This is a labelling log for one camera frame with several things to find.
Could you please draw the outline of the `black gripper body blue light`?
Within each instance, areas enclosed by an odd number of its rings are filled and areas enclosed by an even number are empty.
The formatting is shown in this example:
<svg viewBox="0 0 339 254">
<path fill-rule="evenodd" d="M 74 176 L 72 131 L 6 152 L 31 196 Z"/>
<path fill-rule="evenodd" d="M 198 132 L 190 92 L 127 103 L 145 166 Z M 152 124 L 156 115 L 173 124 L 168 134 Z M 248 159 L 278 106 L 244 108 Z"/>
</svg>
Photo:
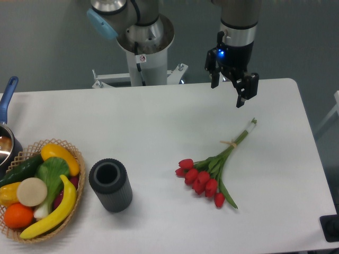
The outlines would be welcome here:
<svg viewBox="0 0 339 254">
<path fill-rule="evenodd" d="M 224 42 L 226 34 L 224 31 L 217 33 L 217 67 L 223 76 L 229 80 L 247 72 L 254 42 L 244 46 L 231 46 Z"/>
</svg>

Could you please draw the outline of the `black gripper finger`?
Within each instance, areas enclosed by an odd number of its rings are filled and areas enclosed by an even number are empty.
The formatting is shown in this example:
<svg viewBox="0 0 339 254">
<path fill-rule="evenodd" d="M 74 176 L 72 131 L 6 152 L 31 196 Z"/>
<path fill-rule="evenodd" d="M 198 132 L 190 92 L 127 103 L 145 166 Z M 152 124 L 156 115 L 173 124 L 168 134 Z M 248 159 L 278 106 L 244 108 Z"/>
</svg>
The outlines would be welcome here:
<svg viewBox="0 0 339 254">
<path fill-rule="evenodd" d="M 211 78 L 211 88 L 219 85 L 220 70 L 217 67 L 217 49 L 213 48 L 207 52 L 205 70 L 209 72 Z"/>
<path fill-rule="evenodd" d="M 256 72 L 243 72 L 238 77 L 232 77 L 231 82 L 236 89 L 238 97 L 236 107 L 240 108 L 245 101 L 257 95 L 259 74 Z"/>
</svg>

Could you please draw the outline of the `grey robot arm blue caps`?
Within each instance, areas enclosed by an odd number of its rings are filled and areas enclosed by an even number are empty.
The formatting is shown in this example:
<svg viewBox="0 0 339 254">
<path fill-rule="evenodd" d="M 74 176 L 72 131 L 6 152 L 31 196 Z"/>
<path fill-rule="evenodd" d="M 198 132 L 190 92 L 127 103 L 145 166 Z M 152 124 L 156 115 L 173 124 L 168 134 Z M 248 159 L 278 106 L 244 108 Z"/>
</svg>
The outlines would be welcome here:
<svg viewBox="0 0 339 254">
<path fill-rule="evenodd" d="M 207 52 L 211 87 L 226 77 L 236 89 L 237 107 L 257 94 L 259 75 L 248 72 L 261 1 L 214 1 L 221 9 L 217 44 Z M 171 21 L 158 1 L 91 1 L 87 18 L 108 40 L 126 52 L 132 86 L 169 84 L 167 50 L 174 40 Z"/>
</svg>

